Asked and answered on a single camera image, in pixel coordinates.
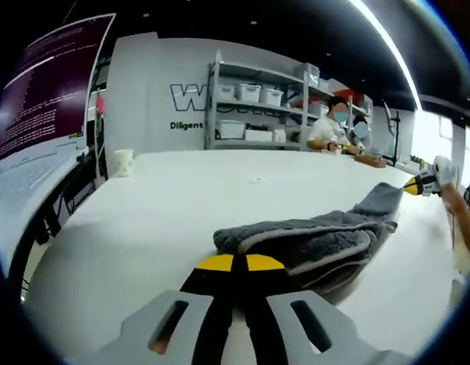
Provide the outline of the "person's left hand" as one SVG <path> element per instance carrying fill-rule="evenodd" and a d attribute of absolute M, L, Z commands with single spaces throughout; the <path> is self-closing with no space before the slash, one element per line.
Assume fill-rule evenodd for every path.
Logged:
<path fill-rule="evenodd" d="M 170 341 L 170 333 L 160 332 L 151 344 L 151 350 L 156 354 L 165 354 Z"/>

